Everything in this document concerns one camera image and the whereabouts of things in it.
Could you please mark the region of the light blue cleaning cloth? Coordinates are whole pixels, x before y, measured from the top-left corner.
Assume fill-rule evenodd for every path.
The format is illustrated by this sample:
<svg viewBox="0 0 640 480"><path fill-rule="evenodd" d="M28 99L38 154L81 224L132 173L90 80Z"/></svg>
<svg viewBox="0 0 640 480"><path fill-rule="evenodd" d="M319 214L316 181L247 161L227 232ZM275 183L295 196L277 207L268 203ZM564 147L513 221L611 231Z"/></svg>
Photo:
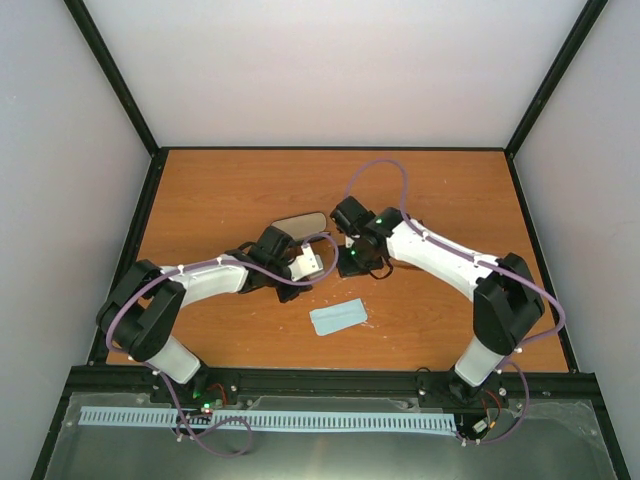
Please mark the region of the light blue cleaning cloth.
<svg viewBox="0 0 640 480"><path fill-rule="evenodd" d="M354 299L309 313L318 336L327 336L368 321L368 313L361 299Z"/></svg>

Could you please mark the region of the black glasses case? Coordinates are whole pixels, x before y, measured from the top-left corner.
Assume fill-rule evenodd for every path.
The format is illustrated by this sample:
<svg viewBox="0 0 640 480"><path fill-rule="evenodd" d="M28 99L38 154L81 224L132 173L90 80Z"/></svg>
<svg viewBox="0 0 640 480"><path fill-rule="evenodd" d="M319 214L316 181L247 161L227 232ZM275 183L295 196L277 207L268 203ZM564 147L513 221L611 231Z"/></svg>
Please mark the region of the black glasses case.
<svg viewBox="0 0 640 480"><path fill-rule="evenodd" d="M327 217L322 212L310 212L275 220L271 226L288 234L294 240L301 240L324 232L327 228Z"/></svg>

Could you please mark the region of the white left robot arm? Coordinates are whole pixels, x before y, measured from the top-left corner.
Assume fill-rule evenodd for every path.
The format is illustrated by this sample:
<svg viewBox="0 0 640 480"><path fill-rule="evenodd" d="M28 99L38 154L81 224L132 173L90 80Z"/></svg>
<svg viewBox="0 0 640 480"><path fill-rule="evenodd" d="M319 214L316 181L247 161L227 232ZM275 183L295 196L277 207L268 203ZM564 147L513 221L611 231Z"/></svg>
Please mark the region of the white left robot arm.
<svg viewBox="0 0 640 480"><path fill-rule="evenodd" d="M193 403L206 395L209 373L204 361L172 335L179 311L213 296L264 287L273 288L286 303L310 290L309 281L322 272L322 260L310 244L298 244L269 226L257 241L200 266L161 268L148 260L136 262L99 310L97 325L113 346L167 375L174 392Z"/></svg>

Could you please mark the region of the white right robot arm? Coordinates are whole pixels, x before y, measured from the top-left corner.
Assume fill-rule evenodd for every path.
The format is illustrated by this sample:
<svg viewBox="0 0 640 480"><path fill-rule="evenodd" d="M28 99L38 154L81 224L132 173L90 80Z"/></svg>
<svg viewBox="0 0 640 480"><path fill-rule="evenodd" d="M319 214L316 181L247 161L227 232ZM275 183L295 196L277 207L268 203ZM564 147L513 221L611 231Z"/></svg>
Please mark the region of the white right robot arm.
<svg viewBox="0 0 640 480"><path fill-rule="evenodd" d="M544 315L529 267L514 253L503 258L481 254L425 229L396 208L376 215L352 196L330 218L345 236L337 263L341 277L383 280L393 272L392 262L399 261L449 284L472 303L473 337L438 386L456 403L470 403Z"/></svg>

